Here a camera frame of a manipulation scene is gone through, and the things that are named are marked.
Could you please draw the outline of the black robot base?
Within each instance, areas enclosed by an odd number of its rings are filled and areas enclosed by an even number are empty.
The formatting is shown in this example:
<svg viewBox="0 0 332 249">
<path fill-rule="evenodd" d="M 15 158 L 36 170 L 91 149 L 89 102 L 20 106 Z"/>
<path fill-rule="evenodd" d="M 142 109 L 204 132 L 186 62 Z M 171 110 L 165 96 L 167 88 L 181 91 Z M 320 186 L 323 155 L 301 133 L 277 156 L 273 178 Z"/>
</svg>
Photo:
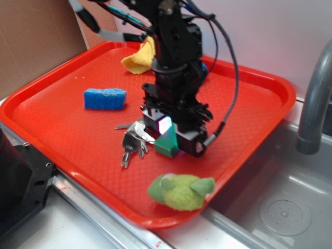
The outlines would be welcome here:
<svg viewBox="0 0 332 249">
<path fill-rule="evenodd" d="M 1 239 L 46 204 L 54 163 L 32 145 L 13 145 L 1 131 Z"/>
</svg>

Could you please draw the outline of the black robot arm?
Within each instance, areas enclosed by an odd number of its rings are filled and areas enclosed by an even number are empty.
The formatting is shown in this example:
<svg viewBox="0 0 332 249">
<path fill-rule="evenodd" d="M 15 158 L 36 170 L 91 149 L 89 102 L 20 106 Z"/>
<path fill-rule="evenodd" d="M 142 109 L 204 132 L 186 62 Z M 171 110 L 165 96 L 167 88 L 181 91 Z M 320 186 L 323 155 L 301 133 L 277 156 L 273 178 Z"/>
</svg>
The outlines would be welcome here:
<svg viewBox="0 0 332 249">
<path fill-rule="evenodd" d="M 180 1 L 125 1 L 124 4 L 147 18 L 146 26 L 128 15 L 113 11 L 113 15 L 142 31 L 141 35 L 101 29 L 78 1 L 70 1 L 74 12 L 91 31 L 112 42 L 141 42 L 151 36 L 156 55 L 151 69 L 153 84 L 145 83 L 142 106 L 143 120 L 149 131 L 161 134 L 161 120 L 169 117 L 175 126 L 178 148 L 194 157 L 204 154 L 208 146 L 206 123 L 212 113 L 199 103 L 196 94 L 208 75 L 201 61 L 202 38 L 191 17 L 182 14 Z"/>
</svg>

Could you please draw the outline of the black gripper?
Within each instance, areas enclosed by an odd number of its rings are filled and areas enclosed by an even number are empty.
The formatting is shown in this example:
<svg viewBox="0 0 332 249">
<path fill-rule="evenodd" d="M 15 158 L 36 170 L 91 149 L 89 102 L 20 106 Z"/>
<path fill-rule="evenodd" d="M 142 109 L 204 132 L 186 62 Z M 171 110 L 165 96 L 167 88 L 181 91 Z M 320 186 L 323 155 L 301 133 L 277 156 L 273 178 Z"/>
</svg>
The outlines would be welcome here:
<svg viewBox="0 0 332 249">
<path fill-rule="evenodd" d="M 151 69 L 155 83 L 142 86 L 145 104 L 151 108 L 142 111 L 146 128 L 163 135 L 173 121 L 178 148 L 194 157 L 205 153 L 203 142 L 208 137 L 205 124 L 213 119 L 209 105 L 196 99 L 205 80 L 201 62 L 189 61 L 170 68 L 153 61 Z"/>
</svg>

